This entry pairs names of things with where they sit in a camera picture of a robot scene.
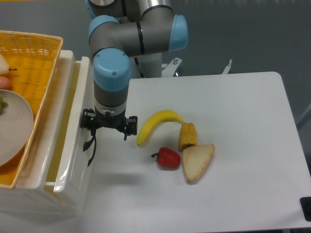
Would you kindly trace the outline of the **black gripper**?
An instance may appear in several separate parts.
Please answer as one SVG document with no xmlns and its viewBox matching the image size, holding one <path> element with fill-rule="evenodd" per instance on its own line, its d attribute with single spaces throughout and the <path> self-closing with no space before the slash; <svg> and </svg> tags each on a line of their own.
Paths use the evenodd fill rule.
<svg viewBox="0 0 311 233">
<path fill-rule="evenodd" d="M 99 110 L 83 109 L 80 127 L 90 131 L 92 139 L 96 138 L 96 129 L 104 127 L 116 129 L 117 131 L 124 133 L 124 141 L 128 136 L 137 135 L 138 133 L 138 117 L 130 116 L 125 118 L 126 109 L 120 114 L 112 115 L 112 113 L 100 113 Z"/>
</svg>

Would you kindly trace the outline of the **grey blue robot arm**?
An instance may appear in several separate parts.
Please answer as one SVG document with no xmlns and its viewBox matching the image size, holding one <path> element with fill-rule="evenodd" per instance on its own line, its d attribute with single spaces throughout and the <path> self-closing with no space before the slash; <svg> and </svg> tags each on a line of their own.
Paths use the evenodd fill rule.
<svg viewBox="0 0 311 233">
<path fill-rule="evenodd" d="M 131 58 L 187 46 L 188 25 L 168 0 L 88 0 L 88 28 L 95 107 L 85 109 L 81 128 L 92 141 L 99 128 L 137 134 L 137 117 L 126 117 Z"/>
</svg>

